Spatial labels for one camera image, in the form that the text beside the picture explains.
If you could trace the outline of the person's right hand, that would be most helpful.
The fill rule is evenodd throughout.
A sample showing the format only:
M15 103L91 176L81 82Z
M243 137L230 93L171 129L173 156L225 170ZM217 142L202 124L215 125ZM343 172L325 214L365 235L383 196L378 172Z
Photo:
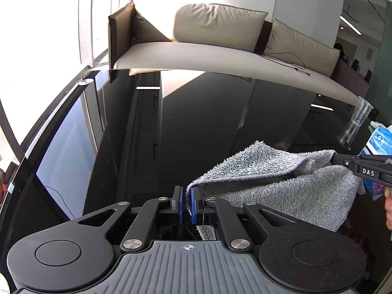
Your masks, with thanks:
M385 197L385 211L386 211L386 226L389 230L392 230L392 198L391 198L391 190L389 187L385 187L384 197Z

